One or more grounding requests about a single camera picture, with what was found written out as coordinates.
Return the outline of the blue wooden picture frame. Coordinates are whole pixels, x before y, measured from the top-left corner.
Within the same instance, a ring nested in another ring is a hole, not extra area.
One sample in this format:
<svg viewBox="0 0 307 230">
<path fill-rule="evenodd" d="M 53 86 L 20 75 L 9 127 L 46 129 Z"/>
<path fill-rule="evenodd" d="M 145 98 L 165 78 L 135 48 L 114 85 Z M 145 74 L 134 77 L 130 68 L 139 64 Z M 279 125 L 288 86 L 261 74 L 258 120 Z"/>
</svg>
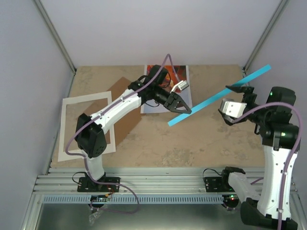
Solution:
<svg viewBox="0 0 307 230">
<path fill-rule="evenodd" d="M 257 77 L 259 77 L 260 75 L 268 72 L 271 69 L 270 65 L 266 65 L 262 68 L 260 68 L 259 70 L 249 74 L 248 76 L 244 77 L 243 79 L 237 81 L 236 83 L 234 83 L 234 86 L 243 86 L 247 83 L 249 83 L 250 81 L 256 79 Z M 204 109 L 205 107 L 211 105 L 212 103 L 220 100 L 221 98 L 225 97 L 226 95 L 228 95 L 231 91 L 228 88 L 223 89 L 222 91 L 218 92 L 217 94 L 209 97 L 208 99 L 206 99 L 205 101 L 199 103 L 198 105 L 194 106 L 191 109 L 191 113 L 190 114 L 181 114 L 175 118 L 173 118 L 172 120 L 170 120 L 168 122 L 168 125 L 171 127 L 181 121 L 183 121 L 184 119 L 188 118 L 189 116 L 195 114 L 196 112 Z"/>
</svg>

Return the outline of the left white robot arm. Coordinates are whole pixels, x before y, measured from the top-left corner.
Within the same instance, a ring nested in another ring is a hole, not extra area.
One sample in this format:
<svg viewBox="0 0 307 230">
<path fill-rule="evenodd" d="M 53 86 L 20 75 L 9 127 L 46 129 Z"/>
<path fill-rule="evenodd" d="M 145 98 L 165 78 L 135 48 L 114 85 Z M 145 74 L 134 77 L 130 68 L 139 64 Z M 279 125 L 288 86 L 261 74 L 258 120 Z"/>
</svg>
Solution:
<svg viewBox="0 0 307 230">
<path fill-rule="evenodd" d="M 74 139 L 85 155 L 85 167 L 90 177 L 88 185 L 94 191 L 101 191 L 105 187 L 103 178 L 105 170 L 101 155 L 107 147 L 105 134 L 117 121 L 150 100 L 154 100 L 173 113 L 191 113 L 190 107 L 176 93 L 176 90 L 186 89 L 188 82 L 186 80 L 179 80 L 176 84 L 169 82 L 171 90 L 167 91 L 162 86 L 167 76 L 169 72 L 166 68 L 154 65 L 148 74 L 130 83 L 122 95 L 104 109 L 91 115 L 82 114 L 78 117 Z"/>
</svg>

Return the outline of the hot air balloon photo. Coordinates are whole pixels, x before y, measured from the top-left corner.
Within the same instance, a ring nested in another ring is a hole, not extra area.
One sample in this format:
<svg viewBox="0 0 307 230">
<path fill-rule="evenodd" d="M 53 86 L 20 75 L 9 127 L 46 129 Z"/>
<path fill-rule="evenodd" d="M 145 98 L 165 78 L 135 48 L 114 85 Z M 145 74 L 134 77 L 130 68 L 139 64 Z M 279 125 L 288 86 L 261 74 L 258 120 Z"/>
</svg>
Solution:
<svg viewBox="0 0 307 230">
<path fill-rule="evenodd" d="M 185 103 L 191 108 L 192 105 L 192 98 L 191 98 L 191 91 L 190 91 L 190 82 L 189 82 L 189 68 L 188 66 L 174 66 L 174 69 L 170 65 L 166 65 L 165 69 L 168 71 L 165 79 L 163 80 L 162 84 L 159 86 L 164 88 L 167 92 L 170 92 L 172 88 L 178 84 L 180 81 L 186 81 L 188 83 L 188 87 L 183 91 L 180 91 L 179 88 L 176 88 L 175 92 L 179 94 Z M 157 103 L 154 100 L 148 101 L 146 104 L 141 106 L 141 113 L 142 114 L 153 114 L 153 113 L 165 113 L 168 112 L 167 109 L 163 107 L 161 103 Z"/>
</svg>

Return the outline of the white mat board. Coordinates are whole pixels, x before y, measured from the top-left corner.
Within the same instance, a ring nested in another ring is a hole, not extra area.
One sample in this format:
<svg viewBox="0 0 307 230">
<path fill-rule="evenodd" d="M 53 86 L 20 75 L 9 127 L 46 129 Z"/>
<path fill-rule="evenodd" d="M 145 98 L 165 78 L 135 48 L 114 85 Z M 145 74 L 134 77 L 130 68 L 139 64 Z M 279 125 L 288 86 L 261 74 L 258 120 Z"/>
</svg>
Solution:
<svg viewBox="0 0 307 230">
<path fill-rule="evenodd" d="M 78 117 L 83 113 L 91 115 L 100 111 L 110 103 L 112 103 L 111 91 L 63 99 L 59 131 L 58 161 L 68 161 L 81 158 L 81 156 L 70 156 L 65 152 L 65 147 L 67 146 L 69 139 L 76 132 Z"/>
</svg>

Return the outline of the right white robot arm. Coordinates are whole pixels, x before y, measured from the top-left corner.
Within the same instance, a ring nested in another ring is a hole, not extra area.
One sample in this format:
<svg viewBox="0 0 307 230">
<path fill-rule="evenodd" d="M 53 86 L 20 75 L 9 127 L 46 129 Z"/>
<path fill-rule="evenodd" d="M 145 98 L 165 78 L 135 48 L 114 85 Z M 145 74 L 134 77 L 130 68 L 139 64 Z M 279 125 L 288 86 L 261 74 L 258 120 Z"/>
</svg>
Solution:
<svg viewBox="0 0 307 230">
<path fill-rule="evenodd" d="M 220 186 L 225 191 L 235 191 L 245 225 L 296 230 L 298 224 L 290 211 L 290 188 L 303 127 L 294 107 L 296 94 L 275 86 L 266 104 L 258 105 L 253 87 L 232 85 L 227 89 L 242 93 L 242 101 L 223 99 L 218 111 L 229 126 L 247 120 L 255 124 L 254 133 L 261 136 L 264 148 L 265 168 L 261 193 L 256 192 L 244 170 L 236 167 L 225 167 Z"/>
</svg>

